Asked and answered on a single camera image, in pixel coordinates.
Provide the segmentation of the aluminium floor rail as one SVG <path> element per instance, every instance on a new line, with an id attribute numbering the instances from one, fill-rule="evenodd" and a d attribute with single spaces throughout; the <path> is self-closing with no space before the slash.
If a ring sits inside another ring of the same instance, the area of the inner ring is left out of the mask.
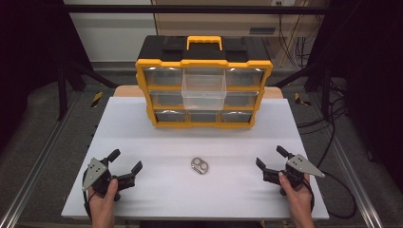
<path id="1" fill-rule="evenodd" d="M 0 219 L 0 228 L 14 228 L 22 212 L 24 211 L 29 198 L 43 173 L 44 167 L 48 162 L 49 155 L 54 150 L 54 145 L 58 141 L 58 138 L 67 122 L 67 119 L 73 110 L 77 102 L 82 98 L 82 94 L 79 92 L 73 92 L 70 101 L 67 104 L 67 111 L 65 116 L 57 121 L 53 127 L 45 145 L 43 146 L 39 157 L 35 161 L 35 164 L 29 171 L 28 176 L 22 184 L 22 187 L 18 191 L 16 197 L 9 206 L 6 214 Z"/>
<path id="2" fill-rule="evenodd" d="M 334 154 L 337 163 L 345 180 L 347 181 L 348 186 L 355 196 L 355 202 L 357 203 L 357 207 L 367 227 L 384 228 L 384 225 L 376 212 L 372 201 L 370 200 L 362 182 L 354 170 L 352 163 L 348 160 L 347 154 L 337 137 L 333 138 L 332 145 L 335 150 Z"/>

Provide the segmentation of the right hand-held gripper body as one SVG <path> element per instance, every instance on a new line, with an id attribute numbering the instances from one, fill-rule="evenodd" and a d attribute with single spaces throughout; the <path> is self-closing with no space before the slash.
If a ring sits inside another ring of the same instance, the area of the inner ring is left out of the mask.
<path id="1" fill-rule="evenodd" d="M 317 167 L 315 167 L 300 154 L 286 155 L 286 158 L 287 162 L 285 163 L 285 168 L 281 170 L 281 173 L 283 173 L 287 177 L 293 188 L 303 184 L 305 174 L 313 175 L 320 178 L 325 177 L 325 174 L 322 171 L 320 171 Z M 268 169 L 266 165 L 263 164 L 262 175 L 264 181 L 280 185 L 277 170 Z"/>

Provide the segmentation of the black curtain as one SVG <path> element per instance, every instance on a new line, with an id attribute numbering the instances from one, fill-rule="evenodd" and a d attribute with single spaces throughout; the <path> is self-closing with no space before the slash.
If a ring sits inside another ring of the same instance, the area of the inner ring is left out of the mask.
<path id="1" fill-rule="evenodd" d="M 21 123 L 31 91 L 55 82 L 59 66 L 76 90 L 85 86 L 69 64 L 92 65 L 70 14 L 59 9 L 64 4 L 0 0 L 0 153 Z"/>
<path id="2" fill-rule="evenodd" d="M 309 61 L 347 82 L 366 144 L 403 190 L 403 0 L 325 0 Z"/>

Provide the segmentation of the white table mat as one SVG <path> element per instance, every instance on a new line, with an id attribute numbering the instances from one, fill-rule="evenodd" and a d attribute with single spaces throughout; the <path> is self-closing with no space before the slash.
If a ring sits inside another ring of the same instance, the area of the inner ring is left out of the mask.
<path id="1" fill-rule="evenodd" d="M 120 219 L 267 220 L 289 216 L 287 199 L 277 185 L 263 180 L 256 165 L 280 170 L 283 146 L 303 154 L 301 138 L 285 99 L 265 99 L 250 129 L 156 128 L 146 116 L 142 98 L 112 97 L 86 158 L 102 159 L 113 150 L 121 155 L 109 166 L 114 175 L 128 173 L 141 161 L 134 187 L 115 205 Z M 209 165 L 201 175 L 194 158 Z"/>

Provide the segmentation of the person's left hand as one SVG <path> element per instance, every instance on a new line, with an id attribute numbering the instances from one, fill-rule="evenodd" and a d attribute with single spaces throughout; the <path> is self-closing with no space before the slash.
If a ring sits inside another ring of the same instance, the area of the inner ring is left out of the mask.
<path id="1" fill-rule="evenodd" d="M 92 186 L 87 189 L 87 192 L 89 207 L 93 213 L 97 211 L 112 211 L 114 209 L 114 198 L 118 192 L 118 182 L 112 179 L 103 197 L 98 196 Z"/>

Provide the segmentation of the clear plastic drawer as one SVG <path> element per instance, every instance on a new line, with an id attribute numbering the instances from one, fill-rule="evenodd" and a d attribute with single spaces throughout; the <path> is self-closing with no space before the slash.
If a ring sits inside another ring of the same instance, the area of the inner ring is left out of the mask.
<path id="1" fill-rule="evenodd" d="M 182 74 L 182 100 L 186 110 L 223 110 L 226 98 L 223 68 L 187 67 Z"/>

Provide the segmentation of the wooden cabinet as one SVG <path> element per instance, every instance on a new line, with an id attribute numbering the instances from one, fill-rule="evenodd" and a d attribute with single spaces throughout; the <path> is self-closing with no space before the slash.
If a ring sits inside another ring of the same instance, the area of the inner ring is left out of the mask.
<path id="1" fill-rule="evenodd" d="M 324 7 L 323 0 L 151 0 L 157 5 L 253 7 Z M 284 36 L 308 35 L 318 25 L 314 15 L 155 13 L 159 35 Z"/>

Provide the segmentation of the yellow black tape strip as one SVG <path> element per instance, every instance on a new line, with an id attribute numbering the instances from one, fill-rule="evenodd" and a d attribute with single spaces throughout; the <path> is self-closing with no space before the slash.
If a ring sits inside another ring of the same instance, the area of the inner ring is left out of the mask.
<path id="1" fill-rule="evenodd" d="M 296 105 L 305 105 L 305 106 L 312 105 L 311 102 L 309 101 L 302 101 L 298 93 L 295 93 L 295 103 Z"/>
<path id="2" fill-rule="evenodd" d="M 98 105 L 98 103 L 100 102 L 102 96 L 103 96 L 103 92 L 102 92 L 102 91 L 97 92 L 97 93 L 95 94 L 94 98 L 93 98 L 93 101 L 92 101 L 90 107 L 96 107 L 96 106 Z"/>

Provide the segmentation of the person's right hand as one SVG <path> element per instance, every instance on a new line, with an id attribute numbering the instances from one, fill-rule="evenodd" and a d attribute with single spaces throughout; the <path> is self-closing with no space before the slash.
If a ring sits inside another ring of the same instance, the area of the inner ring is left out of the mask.
<path id="1" fill-rule="evenodd" d="M 298 190 L 294 189 L 291 182 L 288 181 L 287 177 L 283 173 L 278 174 L 280 186 L 286 193 L 290 213 L 296 215 L 311 214 L 311 193 L 304 186 L 301 185 Z"/>

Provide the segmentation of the set of closed clear drawers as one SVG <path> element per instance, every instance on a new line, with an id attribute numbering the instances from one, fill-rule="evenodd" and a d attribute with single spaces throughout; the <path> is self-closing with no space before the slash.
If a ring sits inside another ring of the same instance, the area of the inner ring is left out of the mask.
<path id="1" fill-rule="evenodd" d="M 153 114 L 158 123 L 248 123 L 263 80 L 262 68 L 224 68 L 226 98 L 223 110 L 186 110 L 182 100 L 184 68 L 146 67 Z"/>

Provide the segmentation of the yellow black drawer organizer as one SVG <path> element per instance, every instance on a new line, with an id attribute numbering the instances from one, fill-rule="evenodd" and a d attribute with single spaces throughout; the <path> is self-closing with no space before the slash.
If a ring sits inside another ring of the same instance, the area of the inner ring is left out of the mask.
<path id="1" fill-rule="evenodd" d="M 146 113 L 156 127 L 187 128 L 250 128 L 265 93 L 265 85 L 271 75 L 273 64 L 262 39 L 259 37 L 222 36 L 159 36 L 149 35 L 135 63 L 136 79 L 146 100 Z M 257 103 L 248 123 L 158 123 L 153 114 L 153 105 L 145 82 L 146 67 L 220 67 L 262 68 L 263 80 Z"/>

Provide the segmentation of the small silver metal clip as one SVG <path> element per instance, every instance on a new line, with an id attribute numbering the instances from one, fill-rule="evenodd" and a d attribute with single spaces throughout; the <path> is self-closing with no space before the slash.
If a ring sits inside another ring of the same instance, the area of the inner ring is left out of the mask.
<path id="1" fill-rule="evenodd" d="M 209 165 L 206 161 L 202 160 L 201 158 L 194 158 L 191 161 L 191 167 L 197 173 L 204 175 L 208 172 Z"/>

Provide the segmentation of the black metal stand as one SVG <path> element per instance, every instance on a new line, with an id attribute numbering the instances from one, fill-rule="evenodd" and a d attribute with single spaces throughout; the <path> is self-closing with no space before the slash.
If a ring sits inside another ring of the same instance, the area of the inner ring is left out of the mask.
<path id="1" fill-rule="evenodd" d="M 274 87 L 283 88 L 296 79 L 302 76 L 307 76 L 308 79 L 304 85 L 307 92 L 315 92 L 321 86 L 321 106 L 320 112 L 326 121 L 330 120 L 330 82 L 331 82 L 331 68 L 328 63 L 324 61 L 314 61 L 307 67 L 297 71 L 291 76 L 274 84 Z"/>
<path id="2" fill-rule="evenodd" d="M 93 80 L 101 83 L 104 86 L 109 88 L 117 88 L 119 85 L 115 84 L 103 76 L 97 74 L 95 71 L 90 70 L 89 68 L 85 68 L 80 66 L 75 62 L 68 62 L 66 64 L 60 64 L 57 69 L 58 76 L 58 94 L 59 94 L 59 117 L 58 120 L 62 121 L 67 115 L 67 76 L 64 74 L 65 68 L 73 68 L 74 70 L 82 73 L 86 76 L 89 76 Z"/>

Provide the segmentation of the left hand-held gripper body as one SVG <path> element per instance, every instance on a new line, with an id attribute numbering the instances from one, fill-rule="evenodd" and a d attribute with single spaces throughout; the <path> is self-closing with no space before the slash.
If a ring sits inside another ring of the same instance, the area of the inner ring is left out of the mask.
<path id="1" fill-rule="evenodd" d="M 89 187 L 92 187 L 97 193 L 105 194 L 112 179 L 118 181 L 119 191 L 135 186 L 136 175 L 134 173 L 129 173 L 119 177 L 112 176 L 108 169 L 109 164 L 110 160 L 107 158 L 102 160 L 92 158 L 87 166 L 82 190 L 86 191 Z"/>

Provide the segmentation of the black horizontal frame bar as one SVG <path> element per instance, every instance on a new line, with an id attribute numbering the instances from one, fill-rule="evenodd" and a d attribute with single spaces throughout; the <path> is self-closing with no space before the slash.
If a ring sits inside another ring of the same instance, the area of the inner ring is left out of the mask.
<path id="1" fill-rule="evenodd" d="M 190 5 L 64 5 L 68 12 L 78 13 L 217 13 L 217 14 L 327 14 L 328 8 L 190 6 Z"/>

